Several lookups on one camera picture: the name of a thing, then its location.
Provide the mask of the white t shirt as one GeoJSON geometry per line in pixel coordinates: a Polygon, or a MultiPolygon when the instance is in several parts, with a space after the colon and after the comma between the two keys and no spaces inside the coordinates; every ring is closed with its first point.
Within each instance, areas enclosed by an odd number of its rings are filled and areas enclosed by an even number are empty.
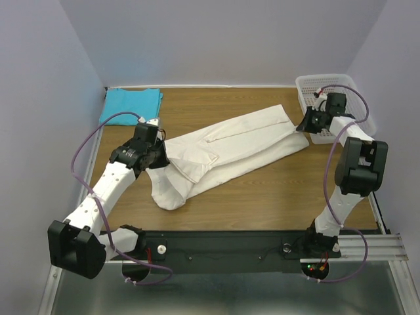
{"type": "Polygon", "coordinates": [[[166,141],[169,165],[149,169],[152,198],[175,210],[186,200],[308,147],[282,105],[166,141]]]}

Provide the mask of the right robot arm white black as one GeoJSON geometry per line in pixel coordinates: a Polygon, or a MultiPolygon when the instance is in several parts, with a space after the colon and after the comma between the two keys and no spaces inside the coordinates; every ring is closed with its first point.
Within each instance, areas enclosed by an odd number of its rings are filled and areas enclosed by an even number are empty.
{"type": "Polygon", "coordinates": [[[367,135],[346,112],[346,94],[318,89],[314,96],[316,104],[307,107],[297,130],[310,134],[327,130],[335,136],[333,145],[341,145],[343,151],[335,168],[334,191],[324,196],[326,206],[302,240],[303,251],[310,256],[339,251],[338,236],[347,217],[382,184],[389,149],[386,142],[367,135]]]}

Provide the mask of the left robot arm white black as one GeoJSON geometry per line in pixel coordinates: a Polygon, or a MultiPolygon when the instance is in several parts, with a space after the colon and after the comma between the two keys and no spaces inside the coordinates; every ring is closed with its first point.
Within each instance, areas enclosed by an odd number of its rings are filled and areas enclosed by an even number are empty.
{"type": "Polygon", "coordinates": [[[88,279],[116,256],[138,262],[149,258],[145,233],[123,225],[109,229],[108,215],[124,191],[147,169],[168,166],[165,132],[157,118],[136,125],[134,135],[116,148],[105,170],[80,205],[64,221],[53,221],[47,230],[51,264],[88,279]]]}

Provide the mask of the folded blue t shirt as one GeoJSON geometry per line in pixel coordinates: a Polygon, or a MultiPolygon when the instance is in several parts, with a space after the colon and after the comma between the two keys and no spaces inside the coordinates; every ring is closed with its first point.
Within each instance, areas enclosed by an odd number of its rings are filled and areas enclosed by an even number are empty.
{"type": "Polygon", "coordinates": [[[163,93],[159,89],[128,91],[108,89],[99,123],[120,112],[132,112],[146,121],[159,117],[163,93]]]}

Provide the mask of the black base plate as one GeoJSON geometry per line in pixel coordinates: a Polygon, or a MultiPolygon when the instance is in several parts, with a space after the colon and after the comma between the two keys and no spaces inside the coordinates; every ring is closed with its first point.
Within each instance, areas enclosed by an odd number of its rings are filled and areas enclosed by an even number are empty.
{"type": "Polygon", "coordinates": [[[302,230],[147,231],[154,264],[175,274],[300,273],[303,261],[340,252],[309,248],[302,230]]]}

